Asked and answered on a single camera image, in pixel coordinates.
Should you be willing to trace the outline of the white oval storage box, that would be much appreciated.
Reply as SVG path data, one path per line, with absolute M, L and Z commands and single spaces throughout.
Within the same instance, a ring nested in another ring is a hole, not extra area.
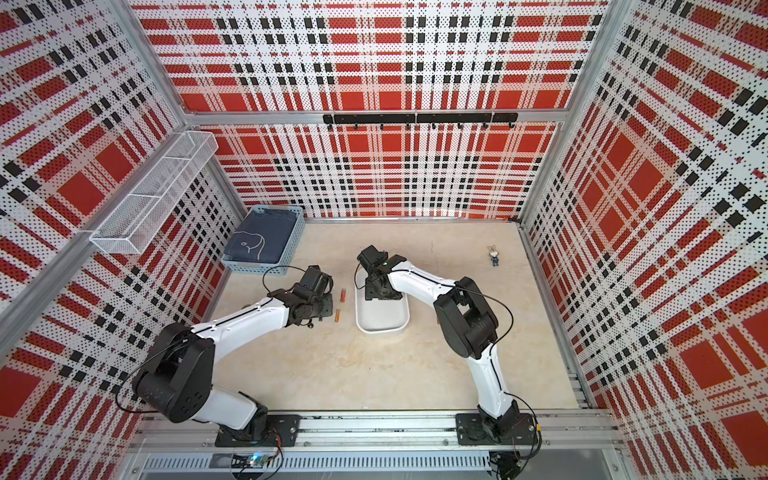
M 401 333 L 410 321 L 406 297 L 399 300 L 366 300 L 363 288 L 367 273 L 360 268 L 355 273 L 355 321 L 367 335 L 383 336 Z

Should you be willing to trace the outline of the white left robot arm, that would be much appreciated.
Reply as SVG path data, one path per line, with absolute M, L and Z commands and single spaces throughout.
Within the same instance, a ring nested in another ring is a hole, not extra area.
M 191 327 L 166 326 L 147 358 L 130 374 L 131 389 L 149 413 L 173 423 L 188 420 L 215 423 L 233 431 L 247 430 L 261 409 L 242 393 L 217 388 L 217 362 L 247 344 L 290 326 L 310 326 L 333 313 L 333 279 L 317 265 L 288 289 L 228 316 Z

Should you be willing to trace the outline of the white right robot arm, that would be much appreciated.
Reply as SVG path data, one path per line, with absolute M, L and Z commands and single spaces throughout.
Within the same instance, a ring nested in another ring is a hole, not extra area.
M 357 261 L 366 272 L 362 284 L 367 301 L 395 301 L 405 295 L 434 308 L 443 338 L 463 358 L 477 390 L 478 410 L 488 422 L 516 422 L 517 398 L 507 391 L 497 344 L 499 321 L 474 280 L 450 280 L 428 273 L 401 255 L 389 255 L 370 245 Z

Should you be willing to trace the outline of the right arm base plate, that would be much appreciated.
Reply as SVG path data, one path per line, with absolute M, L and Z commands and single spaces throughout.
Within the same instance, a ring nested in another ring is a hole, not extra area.
M 514 420 L 504 420 L 501 427 L 480 413 L 455 415 L 458 443 L 461 446 L 532 446 L 538 443 L 538 430 L 531 414 L 521 413 Z

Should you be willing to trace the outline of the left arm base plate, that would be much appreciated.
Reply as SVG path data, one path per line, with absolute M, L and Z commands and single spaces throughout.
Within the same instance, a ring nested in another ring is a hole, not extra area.
M 256 413 L 243 429 L 235 430 L 221 425 L 215 446 L 220 448 L 293 447 L 296 443 L 300 420 L 300 415 Z

